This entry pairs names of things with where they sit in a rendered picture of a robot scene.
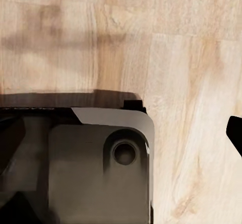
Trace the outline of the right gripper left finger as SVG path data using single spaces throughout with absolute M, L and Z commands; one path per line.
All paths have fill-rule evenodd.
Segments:
M 26 136 L 23 117 L 0 122 L 0 176 Z

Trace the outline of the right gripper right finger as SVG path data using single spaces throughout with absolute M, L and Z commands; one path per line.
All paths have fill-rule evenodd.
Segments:
M 242 118 L 231 116 L 227 124 L 226 134 L 242 157 Z

